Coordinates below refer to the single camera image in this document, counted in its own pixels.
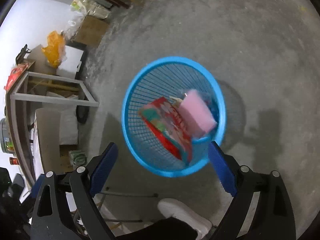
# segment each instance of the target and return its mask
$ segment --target blue plastic basket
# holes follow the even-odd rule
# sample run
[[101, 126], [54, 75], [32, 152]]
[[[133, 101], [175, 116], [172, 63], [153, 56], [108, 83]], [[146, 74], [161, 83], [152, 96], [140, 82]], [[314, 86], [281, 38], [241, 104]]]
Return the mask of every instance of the blue plastic basket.
[[[181, 90], [197, 89], [212, 95], [217, 127], [207, 137], [193, 140], [193, 159], [188, 167], [169, 153], [145, 125], [138, 110], [164, 96], [179, 97]], [[122, 106], [122, 130], [136, 160], [149, 171], [164, 177], [192, 174], [208, 163], [208, 144], [222, 142], [226, 128], [226, 106], [214, 77], [200, 64], [183, 57], [165, 57], [143, 68], [132, 80]]]

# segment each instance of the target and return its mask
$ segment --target gray floor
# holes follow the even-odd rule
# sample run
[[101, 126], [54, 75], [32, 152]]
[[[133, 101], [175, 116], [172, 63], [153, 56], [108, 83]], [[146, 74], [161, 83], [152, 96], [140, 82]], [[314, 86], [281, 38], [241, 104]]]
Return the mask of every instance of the gray floor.
[[[191, 58], [223, 90], [228, 130], [222, 149], [254, 171], [281, 173], [299, 236], [320, 207], [319, 47], [320, 17], [309, 0], [145, 0], [143, 7], [114, 10], [110, 30], [85, 66], [100, 106], [79, 128], [81, 145], [92, 157], [110, 141], [118, 144], [107, 181], [113, 191], [158, 192], [219, 224], [231, 197], [209, 165], [184, 178], [156, 176], [135, 161], [121, 131], [122, 100], [135, 74], [160, 57]], [[106, 206], [119, 218], [156, 220], [156, 203], [108, 197]]]

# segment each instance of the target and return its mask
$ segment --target pink object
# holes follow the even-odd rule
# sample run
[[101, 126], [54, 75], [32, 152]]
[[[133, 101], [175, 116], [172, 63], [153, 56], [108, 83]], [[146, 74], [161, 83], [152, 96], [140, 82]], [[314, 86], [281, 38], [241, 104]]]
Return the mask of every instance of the pink object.
[[188, 132], [193, 137], [201, 138], [217, 125], [209, 108], [195, 89], [187, 93], [178, 111], [188, 126]]

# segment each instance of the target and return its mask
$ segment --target shoe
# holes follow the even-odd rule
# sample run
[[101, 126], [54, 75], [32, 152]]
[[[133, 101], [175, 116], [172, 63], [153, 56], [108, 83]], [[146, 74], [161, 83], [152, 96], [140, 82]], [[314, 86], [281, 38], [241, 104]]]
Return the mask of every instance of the shoe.
[[158, 210], [165, 218], [174, 217], [179, 219], [198, 232], [196, 240], [202, 239], [208, 234], [212, 223], [198, 215], [187, 205], [173, 198], [164, 198], [158, 203]]

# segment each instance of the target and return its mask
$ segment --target black pants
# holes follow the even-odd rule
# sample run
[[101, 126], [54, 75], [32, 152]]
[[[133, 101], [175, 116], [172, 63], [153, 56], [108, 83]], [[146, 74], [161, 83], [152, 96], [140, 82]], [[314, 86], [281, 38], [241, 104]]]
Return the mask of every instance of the black pants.
[[167, 218], [139, 231], [117, 236], [117, 240], [195, 240], [198, 236], [187, 223]]

